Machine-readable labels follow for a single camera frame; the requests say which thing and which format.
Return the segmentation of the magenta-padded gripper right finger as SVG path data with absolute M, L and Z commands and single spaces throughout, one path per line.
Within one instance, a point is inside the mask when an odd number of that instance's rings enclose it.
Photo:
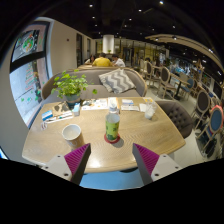
M 144 185 L 181 170 L 181 167 L 167 154 L 158 155 L 136 143 L 133 144 L 132 153 Z

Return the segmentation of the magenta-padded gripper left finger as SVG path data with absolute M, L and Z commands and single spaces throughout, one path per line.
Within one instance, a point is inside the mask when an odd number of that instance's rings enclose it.
M 79 185 L 91 154 L 91 144 L 85 144 L 66 155 L 54 156 L 43 170 Z

